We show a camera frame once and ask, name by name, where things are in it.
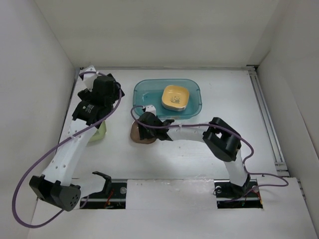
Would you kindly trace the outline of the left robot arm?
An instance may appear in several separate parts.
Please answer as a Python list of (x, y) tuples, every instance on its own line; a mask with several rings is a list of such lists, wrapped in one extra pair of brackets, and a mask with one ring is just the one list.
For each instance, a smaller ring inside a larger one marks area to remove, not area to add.
[(72, 176), (86, 145), (124, 95), (112, 74), (94, 77), (78, 93), (81, 101), (72, 114), (67, 142), (58, 148), (41, 176), (30, 179), (29, 185), (40, 200), (69, 212), (83, 197), (97, 194), (104, 198), (111, 193), (109, 175), (95, 171), (90, 179), (75, 183)]

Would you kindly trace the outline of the green panda plate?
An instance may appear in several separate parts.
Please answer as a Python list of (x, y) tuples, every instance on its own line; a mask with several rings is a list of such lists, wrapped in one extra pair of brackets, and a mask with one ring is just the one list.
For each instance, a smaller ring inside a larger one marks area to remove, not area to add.
[(102, 140), (105, 137), (106, 132), (107, 132), (106, 122), (103, 121), (100, 124), (99, 128), (97, 129), (97, 131), (90, 138), (89, 143)]

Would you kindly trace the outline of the yellow panda plate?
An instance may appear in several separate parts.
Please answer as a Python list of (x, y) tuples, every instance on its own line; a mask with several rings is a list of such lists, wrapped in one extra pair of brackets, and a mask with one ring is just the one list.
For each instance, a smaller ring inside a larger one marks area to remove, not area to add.
[(189, 95), (189, 90), (185, 87), (168, 85), (163, 91), (161, 104), (165, 109), (182, 112), (188, 105)]

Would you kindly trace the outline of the brown panda plate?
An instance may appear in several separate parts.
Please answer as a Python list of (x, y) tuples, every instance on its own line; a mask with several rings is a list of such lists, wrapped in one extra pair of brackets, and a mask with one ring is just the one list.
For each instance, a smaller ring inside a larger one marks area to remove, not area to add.
[(157, 140), (156, 138), (140, 139), (139, 127), (136, 122), (134, 122), (131, 126), (130, 138), (133, 142), (139, 144), (152, 144)]

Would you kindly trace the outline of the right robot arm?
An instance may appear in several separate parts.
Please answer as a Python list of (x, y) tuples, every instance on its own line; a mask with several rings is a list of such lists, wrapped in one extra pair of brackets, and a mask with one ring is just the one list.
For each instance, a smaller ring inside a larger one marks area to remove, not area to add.
[(174, 120), (161, 121), (155, 114), (145, 112), (138, 118), (139, 137), (161, 141), (189, 140), (205, 143), (213, 155), (224, 162), (229, 174), (230, 197), (239, 198), (248, 191), (250, 176), (244, 169), (241, 142), (236, 132), (221, 118), (214, 117), (208, 126), (173, 125)]

